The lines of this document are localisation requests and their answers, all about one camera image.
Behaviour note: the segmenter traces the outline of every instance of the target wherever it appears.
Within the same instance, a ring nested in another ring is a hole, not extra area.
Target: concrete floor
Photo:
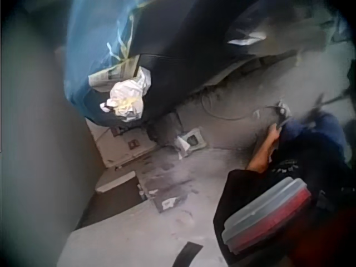
[[[347,72],[354,55],[352,45],[339,43],[324,52],[288,58],[243,78],[230,77],[224,88],[209,96],[211,110],[233,117],[284,98],[295,116],[303,117],[321,92],[328,100],[348,87]],[[350,99],[325,109],[342,124],[355,118]],[[259,119],[217,120],[202,110],[199,101],[186,103],[178,113],[184,130],[201,127],[210,146],[181,161],[175,156],[166,159],[173,165],[170,174],[178,180],[190,178],[185,185],[189,192],[185,202],[159,214],[153,203],[146,201],[74,231],[58,267],[171,266],[187,241],[204,246],[191,266],[226,266],[212,226],[226,176],[230,170],[245,166],[249,155],[242,151],[251,147],[256,136],[278,118],[273,110],[261,110]]]

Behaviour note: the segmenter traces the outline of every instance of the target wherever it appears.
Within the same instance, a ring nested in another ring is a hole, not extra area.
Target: wire
[[[215,114],[211,113],[209,110],[207,110],[206,106],[204,105],[204,100],[203,100],[203,98],[204,98],[204,95],[201,95],[200,101],[201,101],[202,109],[203,109],[208,115],[210,115],[211,117],[218,118],[219,120],[225,120],[225,121],[239,121],[239,120],[243,120],[243,119],[245,119],[245,118],[247,118],[247,117],[250,117],[251,115],[253,115],[253,114],[255,114],[255,113],[258,114],[258,112],[259,112],[260,110],[263,110],[263,109],[265,109],[265,108],[274,108],[274,109],[279,108],[279,109],[284,109],[284,110],[285,110],[285,108],[280,107],[280,106],[277,106],[277,105],[263,106],[263,107],[257,108],[256,110],[253,110],[253,111],[251,111],[251,112],[249,112],[249,113],[247,113],[247,114],[244,114],[244,115],[242,115],[242,116],[234,117],[234,118],[227,118],[227,117],[215,115]]]

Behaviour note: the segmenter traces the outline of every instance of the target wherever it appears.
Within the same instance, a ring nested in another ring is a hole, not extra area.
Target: person's arm
[[[246,170],[256,171],[258,173],[262,173],[268,168],[269,164],[269,156],[272,153],[273,144],[279,138],[279,134],[281,131],[277,129],[277,124],[273,124],[269,127],[268,135],[261,145],[260,149],[258,149],[257,153],[251,159],[250,163],[247,165]]]

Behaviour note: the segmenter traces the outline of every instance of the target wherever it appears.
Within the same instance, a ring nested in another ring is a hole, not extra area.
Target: person's hand
[[[279,138],[280,132],[282,128],[280,127],[277,129],[277,123],[272,124],[268,128],[268,139],[270,139],[272,142],[276,141]]]

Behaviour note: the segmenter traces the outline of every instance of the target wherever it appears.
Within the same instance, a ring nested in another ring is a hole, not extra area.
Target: dark blue jeans
[[[308,128],[307,126],[299,123],[295,119],[288,121],[282,128],[279,137],[279,143],[291,141],[299,136],[301,133],[318,132],[325,135],[331,142],[338,145],[340,152],[343,154],[346,145],[344,131],[338,122],[338,119],[329,113],[321,112],[315,119],[315,127]]]

